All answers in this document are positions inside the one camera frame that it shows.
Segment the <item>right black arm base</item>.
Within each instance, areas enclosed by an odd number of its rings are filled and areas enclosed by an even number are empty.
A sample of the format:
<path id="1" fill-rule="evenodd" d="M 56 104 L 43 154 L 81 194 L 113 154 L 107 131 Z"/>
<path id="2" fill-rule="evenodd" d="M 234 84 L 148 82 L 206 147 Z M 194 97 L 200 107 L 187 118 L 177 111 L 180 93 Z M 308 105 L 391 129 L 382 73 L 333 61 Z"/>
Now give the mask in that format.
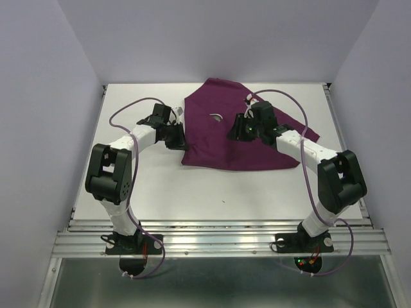
<path id="1" fill-rule="evenodd" d="M 329 232 L 323 232 L 318 236 L 310 237 L 302 227 L 302 223 L 299 223 L 296 232 L 278 233 L 274 238 L 274 242 L 270 243 L 270 249 L 277 253 L 334 252 Z"/>

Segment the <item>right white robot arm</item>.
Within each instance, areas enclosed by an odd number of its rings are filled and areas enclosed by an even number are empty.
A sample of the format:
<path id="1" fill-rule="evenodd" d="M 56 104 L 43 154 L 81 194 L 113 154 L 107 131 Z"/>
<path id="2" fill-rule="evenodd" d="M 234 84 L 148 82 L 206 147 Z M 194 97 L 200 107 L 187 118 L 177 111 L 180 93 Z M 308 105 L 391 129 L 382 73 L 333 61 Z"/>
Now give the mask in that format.
<path id="1" fill-rule="evenodd" d="M 279 124 L 274 108 L 267 101 L 249 96 L 247 109 L 236 114 L 234 125 L 227 134 L 233 141 L 251 142 L 259 139 L 278 153 L 302 164 L 303 171 L 317 176 L 319 201 L 297 231 L 276 238 L 279 253 L 310 252 L 323 245 L 327 231 L 347 207 L 367 194 L 356 155 L 350 151 L 337 152 L 305 138 L 287 124 Z"/>

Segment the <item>stainless steel instrument tray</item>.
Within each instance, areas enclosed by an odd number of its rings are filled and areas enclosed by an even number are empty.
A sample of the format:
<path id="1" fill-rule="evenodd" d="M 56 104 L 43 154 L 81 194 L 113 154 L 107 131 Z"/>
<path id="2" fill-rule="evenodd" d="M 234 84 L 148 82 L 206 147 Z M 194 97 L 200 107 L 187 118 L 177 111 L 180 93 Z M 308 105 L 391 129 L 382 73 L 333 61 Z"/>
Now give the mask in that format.
<path id="1" fill-rule="evenodd" d="M 220 114 L 209 114 L 215 121 L 221 122 L 223 117 Z"/>

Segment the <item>purple surgical drape cloth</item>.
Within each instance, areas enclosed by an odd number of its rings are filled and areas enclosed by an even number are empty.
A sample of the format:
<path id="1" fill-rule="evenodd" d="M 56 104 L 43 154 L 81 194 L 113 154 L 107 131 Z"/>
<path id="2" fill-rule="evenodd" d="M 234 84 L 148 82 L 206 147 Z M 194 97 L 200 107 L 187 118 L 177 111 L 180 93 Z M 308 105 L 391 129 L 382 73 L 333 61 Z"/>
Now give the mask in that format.
<path id="1" fill-rule="evenodd" d="M 246 110 L 244 99 L 251 93 L 241 83 L 208 78 L 194 93 L 184 99 L 185 137 L 189 149 L 181 164 L 226 171 L 269 171 L 291 169 L 299 162 L 264 145 L 232 141 L 227 134 L 235 116 Z M 209 114 L 220 114 L 221 122 Z"/>

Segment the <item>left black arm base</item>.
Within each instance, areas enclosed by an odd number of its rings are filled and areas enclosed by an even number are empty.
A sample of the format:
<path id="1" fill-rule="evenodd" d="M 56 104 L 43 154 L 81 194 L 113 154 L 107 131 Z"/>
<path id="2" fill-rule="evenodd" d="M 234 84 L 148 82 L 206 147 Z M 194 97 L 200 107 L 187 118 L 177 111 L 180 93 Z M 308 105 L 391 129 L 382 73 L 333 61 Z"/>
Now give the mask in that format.
<path id="1" fill-rule="evenodd" d="M 163 241 L 162 234 L 154 234 L 152 239 L 148 235 L 137 230 L 134 235 L 121 235 L 112 232 L 101 235 L 100 239 L 105 243 L 107 255 L 161 255 L 162 248 L 157 242 Z"/>

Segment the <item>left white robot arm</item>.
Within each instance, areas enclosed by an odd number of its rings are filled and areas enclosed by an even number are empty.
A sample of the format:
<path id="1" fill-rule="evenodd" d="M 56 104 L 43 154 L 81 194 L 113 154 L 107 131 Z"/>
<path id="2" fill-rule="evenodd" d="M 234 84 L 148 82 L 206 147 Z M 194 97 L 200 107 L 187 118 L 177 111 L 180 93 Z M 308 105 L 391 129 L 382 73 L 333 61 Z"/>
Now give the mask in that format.
<path id="1" fill-rule="evenodd" d="M 158 142 L 169 150 L 188 150 L 182 114 L 182 107 L 157 102 L 152 113 L 139 120 L 133 129 L 124 129 L 124 136 L 110 144 L 92 147 L 85 190 L 105 208 L 113 225 L 111 234 L 101 236 L 107 255 L 163 253 L 163 236 L 147 234 L 130 203 L 143 150 Z"/>

